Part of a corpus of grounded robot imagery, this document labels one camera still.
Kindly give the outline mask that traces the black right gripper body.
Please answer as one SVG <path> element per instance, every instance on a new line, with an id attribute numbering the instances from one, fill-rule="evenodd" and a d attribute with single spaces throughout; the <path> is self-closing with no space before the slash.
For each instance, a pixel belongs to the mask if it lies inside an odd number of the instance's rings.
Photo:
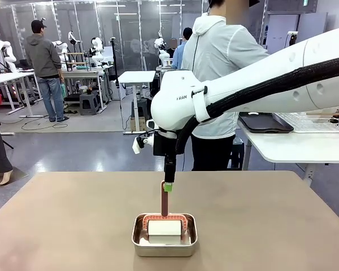
<path id="1" fill-rule="evenodd" d="M 164 168 L 176 169 L 176 141 L 160 132 L 154 133 L 153 155 L 164 157 Z"/>

